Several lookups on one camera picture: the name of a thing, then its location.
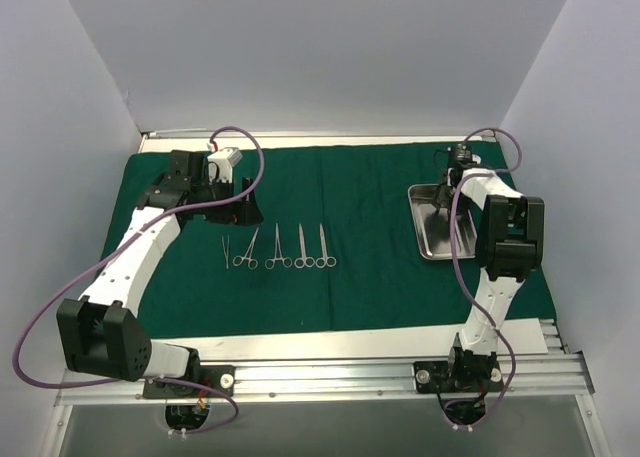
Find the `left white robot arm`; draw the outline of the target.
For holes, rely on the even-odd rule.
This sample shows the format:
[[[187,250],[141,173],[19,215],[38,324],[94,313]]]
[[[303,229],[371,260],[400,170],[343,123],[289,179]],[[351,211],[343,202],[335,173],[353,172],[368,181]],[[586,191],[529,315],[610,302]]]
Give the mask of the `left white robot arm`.
[[[196,218],[214,224],[250,226],[263,217],[254,180],[234,190],[239,149],[211,146],[208,153],[174,150],[169,168],[136,201],[114,259],[76,299],[56,312],[69,370],[111,379],[165,378],[179,396],[202,382],[197,350],[149,337],[138,310],[158,264],[186,224]]]

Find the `steel hemostat forceps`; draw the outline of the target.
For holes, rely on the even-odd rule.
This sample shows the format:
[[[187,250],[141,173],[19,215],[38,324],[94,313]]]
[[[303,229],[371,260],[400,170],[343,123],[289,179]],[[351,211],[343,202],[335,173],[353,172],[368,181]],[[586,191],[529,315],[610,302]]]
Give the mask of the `steel hemostat forceps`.
[[[286,257],[283,254],[280,228],[278,223],[275,224],[273,256],[271,258],[267,258],[264,265],[267,270],[273,270],[277,266],[282,266],[283,268],[291,268],[293,266],[292,259],[290,257]]]
[[[258,260],[253,256],[255,243],[259,235],[259,228],[256,228],[253,232],[251,240],[242,255],[236,255],[233,258],[232,264],[234,267],[245,266],[249,270],[255,270],[258,267]]]

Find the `steel instrument tray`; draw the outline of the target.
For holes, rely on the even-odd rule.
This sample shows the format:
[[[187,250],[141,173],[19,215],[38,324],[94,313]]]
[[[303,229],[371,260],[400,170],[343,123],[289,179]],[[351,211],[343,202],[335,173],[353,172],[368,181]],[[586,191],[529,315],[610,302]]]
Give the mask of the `steel instrument tray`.
[[[436,184],[416,184],[408,189],[408,200],[420,255],[430,261],[451,259],[448,213],[433,205]],[[477,232],[472,211],[458,214],[456,222],[457,256],[473,259]]]

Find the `steel tweezers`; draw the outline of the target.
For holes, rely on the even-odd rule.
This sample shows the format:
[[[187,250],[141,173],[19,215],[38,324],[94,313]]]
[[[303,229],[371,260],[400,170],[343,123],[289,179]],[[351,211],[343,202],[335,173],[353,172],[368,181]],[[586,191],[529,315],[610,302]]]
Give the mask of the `steel tweezers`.
[[[222,251],[225,261],[225,268],[230,268],[230,236],[222,236],[221,237]]]

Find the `steel surgical scissors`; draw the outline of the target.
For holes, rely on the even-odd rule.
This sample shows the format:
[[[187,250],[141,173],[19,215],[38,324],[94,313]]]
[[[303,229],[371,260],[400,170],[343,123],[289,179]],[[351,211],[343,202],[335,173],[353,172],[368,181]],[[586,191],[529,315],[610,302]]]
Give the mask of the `steel surgical scissors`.
[[[319,239],[321,255],[315,259],[317,268],[333,268],[337,265],[337,259],[328,252],[328,245],[324,226],[319,225]]]
[[[296,269],[312,268],[315,265],[315,259],[307,253],[304,228],[301,223],[298,224],[298,239],[300,255],[294,260],[294,267]]]

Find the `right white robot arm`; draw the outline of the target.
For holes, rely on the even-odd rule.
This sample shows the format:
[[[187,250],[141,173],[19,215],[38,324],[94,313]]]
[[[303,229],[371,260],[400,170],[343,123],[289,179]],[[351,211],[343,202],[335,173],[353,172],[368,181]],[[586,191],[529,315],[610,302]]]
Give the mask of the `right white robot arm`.
[[[455,389],[469,388],[490,379],[496,368],[501,328],[509,308],[530,274],[542,262],[545,203],[507,185],[495,170],[474,164],[454,164],[439,185],[436,206],[449,205],[452,258],[457,258],[456,217],[460,202],[481,210],[475,259],[480,278],[470,299],[469,316],[456,334],[444,377]]]

